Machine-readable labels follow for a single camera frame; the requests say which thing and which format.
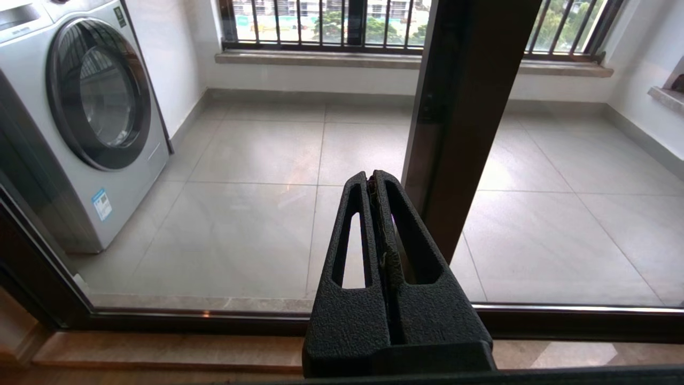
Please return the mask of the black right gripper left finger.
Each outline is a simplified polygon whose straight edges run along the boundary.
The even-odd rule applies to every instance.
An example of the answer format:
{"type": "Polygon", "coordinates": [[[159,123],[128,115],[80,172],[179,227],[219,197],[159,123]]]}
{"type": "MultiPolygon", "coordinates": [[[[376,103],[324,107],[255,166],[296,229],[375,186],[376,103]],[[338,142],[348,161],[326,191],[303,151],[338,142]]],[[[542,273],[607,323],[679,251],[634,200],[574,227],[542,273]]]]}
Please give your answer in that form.
{"type": "Polygon", "coordinates": [[[369,376],[373,355],[390,346],[378,246],[365,172],[344,185],[303,345],[306,378],[369,376]],[[344,288],[352,217],[361,223],[364,287],[344,288]]]}

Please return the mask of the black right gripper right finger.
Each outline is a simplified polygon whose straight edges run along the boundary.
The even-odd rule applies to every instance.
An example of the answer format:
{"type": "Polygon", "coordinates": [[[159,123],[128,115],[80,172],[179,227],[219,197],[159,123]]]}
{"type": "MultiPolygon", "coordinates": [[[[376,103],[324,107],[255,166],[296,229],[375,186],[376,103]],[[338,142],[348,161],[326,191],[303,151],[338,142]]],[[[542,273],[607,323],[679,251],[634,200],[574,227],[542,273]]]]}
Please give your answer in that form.
{"type": "Polygon", "coordinates": [[[493,339],[398,179],[369,180],[390,332],[401,344],[483,344],[493,339]]]}

